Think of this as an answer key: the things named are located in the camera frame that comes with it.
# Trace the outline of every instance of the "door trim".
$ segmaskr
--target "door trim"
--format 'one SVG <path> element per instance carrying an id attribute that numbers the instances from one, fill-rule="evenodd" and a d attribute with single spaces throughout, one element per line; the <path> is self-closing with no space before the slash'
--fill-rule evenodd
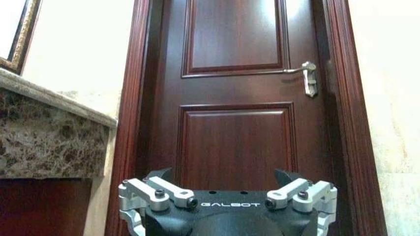
<path id="1" fill-rule="evenodd" d="M 134 177 L 137 166 L 151 1 L 135 0 L 106 227 L 110 236 L 129 235 L 119 219 L 118 186 Z M 349 2 L 323 0 L 323 4 L 353 230 L 362 236 L 387 235 Z"/>

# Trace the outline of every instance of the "door handle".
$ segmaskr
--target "door handle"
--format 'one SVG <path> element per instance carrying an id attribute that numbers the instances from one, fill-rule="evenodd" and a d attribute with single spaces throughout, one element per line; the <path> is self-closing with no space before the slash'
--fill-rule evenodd
<path id="1" fill-rule="evenodd" d="M 317 70 L 317 65 L 310 61 L 302 64 L 302 68 L 283 70 L 283 73 L 286 74 L 295 74 L 301 71 L 303 72 L 305 93 L 310 97 L 315 97 L 318 94 L 318 81 L 317 81 L 315 70 Z"/>

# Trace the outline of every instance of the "marble wall tile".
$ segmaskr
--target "marble wall tile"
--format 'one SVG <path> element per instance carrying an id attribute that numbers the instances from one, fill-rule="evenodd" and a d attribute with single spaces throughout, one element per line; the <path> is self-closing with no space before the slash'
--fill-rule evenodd
<path id="1" fill-rule="evenodd" d="M 110 128 L 0 88 L 0 178 L 99 177 Z"/>

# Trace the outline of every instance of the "raised door panel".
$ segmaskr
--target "raised door panel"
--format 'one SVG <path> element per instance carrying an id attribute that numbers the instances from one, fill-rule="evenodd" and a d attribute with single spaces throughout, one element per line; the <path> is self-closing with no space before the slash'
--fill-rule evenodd
<path id="1" fill-rule="evenodd" d="M 278 188 L 274 169 L 295 166 L 293 104 L 183 106 L 177 166 L 191 189 Z"/>
<path id="2" fill-rule="evenodd" d="M 189 0 L 183 76 L 282 69 L 283 9 L 282 0 Z"/>

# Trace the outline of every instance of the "wooden door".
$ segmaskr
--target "wooden door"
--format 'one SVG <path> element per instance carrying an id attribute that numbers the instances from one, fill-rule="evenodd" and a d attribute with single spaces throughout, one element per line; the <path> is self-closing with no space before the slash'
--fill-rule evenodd
<path id="1" fill-rule="evenodd" d="M 191 189 L 277 189 L 275 168 L 333 181 L 323 78 L 311 98 L 277 73 L 319 64 L 311 1 L 169 0 L 157 31 L 138 173 L 175 167 Z"/>

